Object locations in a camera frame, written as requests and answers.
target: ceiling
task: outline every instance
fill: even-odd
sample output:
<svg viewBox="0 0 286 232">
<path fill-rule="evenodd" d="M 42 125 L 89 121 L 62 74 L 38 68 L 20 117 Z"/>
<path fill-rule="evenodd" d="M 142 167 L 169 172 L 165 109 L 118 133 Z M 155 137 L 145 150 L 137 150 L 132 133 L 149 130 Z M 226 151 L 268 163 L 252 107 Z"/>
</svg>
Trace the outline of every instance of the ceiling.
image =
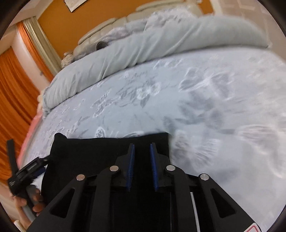
<svg viewBox="0 0 286 232">
<path fill-rule="evenodd" d="M 36 16 L 38 19 L 53 0 L 30 0 L 16 15 L 0 40 L 0 54 L 6 51 L 13 43 L 16 35 L 16 23 Z"/>
</svg>

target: silver screw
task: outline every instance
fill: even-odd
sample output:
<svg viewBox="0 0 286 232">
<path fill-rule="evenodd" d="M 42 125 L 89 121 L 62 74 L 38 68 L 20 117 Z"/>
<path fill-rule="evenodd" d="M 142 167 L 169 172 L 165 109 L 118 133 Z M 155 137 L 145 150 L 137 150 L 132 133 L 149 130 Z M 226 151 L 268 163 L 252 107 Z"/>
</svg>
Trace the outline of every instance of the silver screw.
<svg viewBox="0 0 286 232">
<path fill-rule="evenodd" d="M 84 180 L 84 178 L 85 178 L 85 176 L 83 174 L 79 174 L 79 175 L 76 176 L 76 179 L 78 181 L 82 181 L 82 180 Z"/>
<path fill-rule="evenodd" d="M 173 165 L 168 165 L 168 166 L 166 167 L 166 169 L 167 169 L 168 171 L 174 171 L 176 168 L 175 168 L 175 166 L 173 166 Z"/>
<path fill-rule="evenodd" d="M 113 165 L 110 167 L 110 171 L 112 171 L 112 172 L 116 172 L 116 171 L 118 171 L 118 169 L 119 169 L 119 167 L 116 165 Z"/>
<path fill-rule="evenodd" d="M 203 181 L 207 181 L 209 179 L 209 176 L 207 174 L 202 174 L 200 175 L 200 178 L 203 180 Z"/>
</svg>

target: white sticker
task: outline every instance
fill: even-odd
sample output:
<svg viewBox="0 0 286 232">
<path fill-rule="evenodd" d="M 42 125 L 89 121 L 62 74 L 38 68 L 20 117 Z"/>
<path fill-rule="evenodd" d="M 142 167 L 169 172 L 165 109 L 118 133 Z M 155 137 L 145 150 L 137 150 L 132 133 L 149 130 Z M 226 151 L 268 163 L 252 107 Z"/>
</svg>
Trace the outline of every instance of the white sticker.
<svg viewBox="0 0 286 232">
<path fill-rule="evenodd" d="M 248 227 L 244 232 L 261 232 L 258 225 L 253 223 L 250 227 Z"/>
</svg>

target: bed sheet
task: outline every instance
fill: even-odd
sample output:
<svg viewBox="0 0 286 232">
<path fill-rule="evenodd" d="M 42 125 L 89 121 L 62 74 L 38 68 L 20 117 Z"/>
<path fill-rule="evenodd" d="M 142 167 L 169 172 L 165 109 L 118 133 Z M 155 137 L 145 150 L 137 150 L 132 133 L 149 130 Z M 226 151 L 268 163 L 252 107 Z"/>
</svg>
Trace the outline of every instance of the bed sheet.
<svg viewBox="0 0 286 232">
<path fill-rule="evenodd" d="M 266 232 L 286 204 L 285 74 L 272 52 L 247 47 L 122 70 L 54 108 L 24 162 L 49 155 L 58 132 L 99 138 L 166 131 L 171 162 L 192 175 L 208 173 Z"/>
</svg>

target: cream upholstered headboard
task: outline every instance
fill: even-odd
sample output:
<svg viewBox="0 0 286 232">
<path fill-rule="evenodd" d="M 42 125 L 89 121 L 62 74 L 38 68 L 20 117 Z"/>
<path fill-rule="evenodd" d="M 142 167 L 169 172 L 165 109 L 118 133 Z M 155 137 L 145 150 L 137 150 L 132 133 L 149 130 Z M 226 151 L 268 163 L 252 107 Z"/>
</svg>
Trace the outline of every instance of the cream upholstered headboard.
<svg viewBox="0 0 286 232">
<path fill-rule="evenodd" d="M 111 31 L 113 28 L 121 27 L 125 23 L 133 21 L 133 20 L 146 18 L 155 11 L 174 8 L 178 6 L 187 6 L 189 11 L 196 16 L 203 15 L 201 9 L 196 4 L 196 0 L 186 0 L 186 1 L 185 0 L 160 0 L 160 1 L 146 3 L 144 5 L 137 7 L 135 12 L 131 13 L 130 15 L 126 17 L 123 17 L 120 19 L 116 19 L 116 18 L 109 19 L 99 24 L 98 26 L 90 30 L 89 32 L 87 32 L 78 41 L 78 46 L 74 49 L 74 56 L 80 54 L 80 52 L 83 51 L 86 46 L 93 44 L 94 42 L 99 40 L 102 36 L 104 36 L 106 33 Z"/>
</svg>

